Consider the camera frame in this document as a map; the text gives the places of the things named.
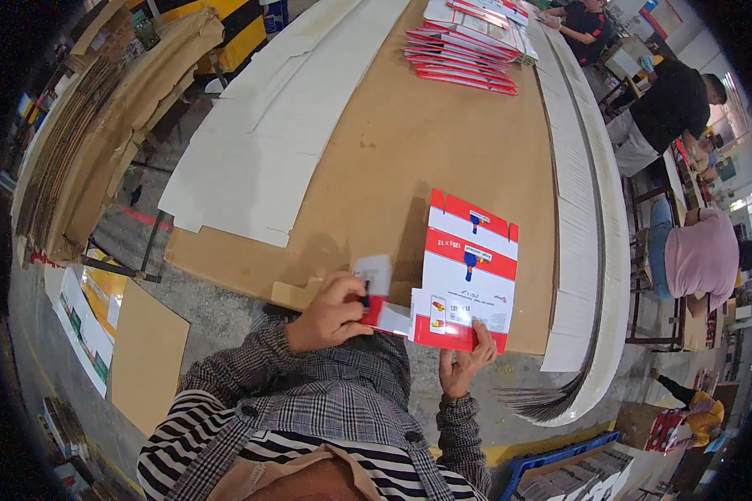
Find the striped shirt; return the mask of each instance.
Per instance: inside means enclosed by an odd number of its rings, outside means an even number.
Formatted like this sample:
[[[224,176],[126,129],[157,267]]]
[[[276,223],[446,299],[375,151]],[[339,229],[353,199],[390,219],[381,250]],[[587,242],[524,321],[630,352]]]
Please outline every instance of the striped shirt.
[[[160,501],[201,450],[210,443],[234,410],[202,390],[186,390],[175,397],[164,423],[147,441],[137,463],[137,478],[148,499]],[[260,463],[284,464],[309,454],[324,443],[354,458],[385,499],[426,499],[420,477],[407,453],[393,446],[309,437],[286,431],[258,431],[239,456]],[[463,476],[440,466],[457,499],[485,500]]]

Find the plaid jacket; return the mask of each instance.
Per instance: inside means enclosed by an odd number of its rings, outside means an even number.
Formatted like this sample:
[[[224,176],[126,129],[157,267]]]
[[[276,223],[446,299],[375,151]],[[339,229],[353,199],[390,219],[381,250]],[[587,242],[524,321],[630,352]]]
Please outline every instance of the plaid jacket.
[[[227,424],[173,486],[167,499],[206,499],[257,430],[383,443],[406,450],[431,499],[454,499],[419,424],[407,412],[410,366],[401,337],[355,337],[342,346],[295,355],[284,336],[288,320],[260,311],[240,348],[196,362],[179,392],[203,390],[231,407]],[[480,450],[476,400],[443,398],[437,424],[438,464],[487,495],[490,477]]]

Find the person in pink shirt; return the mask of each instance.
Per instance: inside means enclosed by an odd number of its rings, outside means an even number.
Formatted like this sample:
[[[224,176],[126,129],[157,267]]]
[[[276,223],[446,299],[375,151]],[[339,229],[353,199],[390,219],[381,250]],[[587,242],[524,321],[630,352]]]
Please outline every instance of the person in pink shirt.
[[[675,228],[661,198],[652,206],[649,263],[655,296],[686,296],[691,315],[700,316],[732,295],[739,269],[752,268],[752,240],[738,240],[730,217],[712,208],[690,211]]]

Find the jacket button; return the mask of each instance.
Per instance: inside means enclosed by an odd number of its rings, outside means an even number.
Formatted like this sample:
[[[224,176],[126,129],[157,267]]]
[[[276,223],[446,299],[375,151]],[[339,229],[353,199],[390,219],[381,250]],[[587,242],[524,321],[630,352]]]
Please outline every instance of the jacket button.
[[[259,411],[256,407],[251,406],[241,406],[240,407],[240,414],[244,416],[251,416],[253,418],[259,416]]]
[[[423,440],[423,435],[421,433],[417,432],[417,431],[408,431],[404,435],[404,438],[409,443],[416,443],[416,442],[421,442]]]

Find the yellow machine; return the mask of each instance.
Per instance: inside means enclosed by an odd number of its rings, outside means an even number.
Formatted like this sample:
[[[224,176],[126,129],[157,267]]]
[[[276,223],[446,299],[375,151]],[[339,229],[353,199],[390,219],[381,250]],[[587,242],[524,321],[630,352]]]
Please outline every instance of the yellow machine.
[[[165,23],[205,7],[217,9],[225,31],[223,43],[217,46],[215,55],[224,74],[236,76],[268,41],[262,21],[264,9],[258,0],[155,0],[155,3]],[[144,10],[147,18],[153,21],[146,0],[126,0],[126,6],[132,13]],[[198,63],[196,74],[215,74],[208,57]]]

